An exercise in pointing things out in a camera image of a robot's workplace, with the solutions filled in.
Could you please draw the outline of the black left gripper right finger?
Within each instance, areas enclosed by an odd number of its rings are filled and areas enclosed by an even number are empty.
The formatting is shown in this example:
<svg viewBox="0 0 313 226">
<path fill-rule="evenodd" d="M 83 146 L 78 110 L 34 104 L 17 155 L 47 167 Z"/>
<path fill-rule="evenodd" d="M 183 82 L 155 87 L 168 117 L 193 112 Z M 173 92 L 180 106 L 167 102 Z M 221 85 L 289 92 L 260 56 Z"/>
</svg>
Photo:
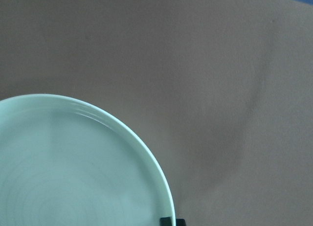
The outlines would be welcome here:
<svg viewBox="0 0 313 226">
<path fill-rule="evenodd" d="M 186 226 L 186 221 L 184 219 L 176 219 L 176 226 Z"/>
</svg>

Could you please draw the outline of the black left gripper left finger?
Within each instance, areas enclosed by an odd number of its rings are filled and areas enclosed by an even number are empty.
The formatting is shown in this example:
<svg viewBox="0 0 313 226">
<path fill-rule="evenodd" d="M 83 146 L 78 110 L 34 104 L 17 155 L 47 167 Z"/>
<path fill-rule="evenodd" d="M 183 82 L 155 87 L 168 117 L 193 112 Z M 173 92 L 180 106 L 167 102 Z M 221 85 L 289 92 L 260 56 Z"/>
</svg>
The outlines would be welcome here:
<svg viewBox="0 0 313 226">
<path fill-rule="evenodd" d="M 171 217 L 162 217 L 159 219 L 160 226 L 172 226 L 172 218 Z"/>
</svg>

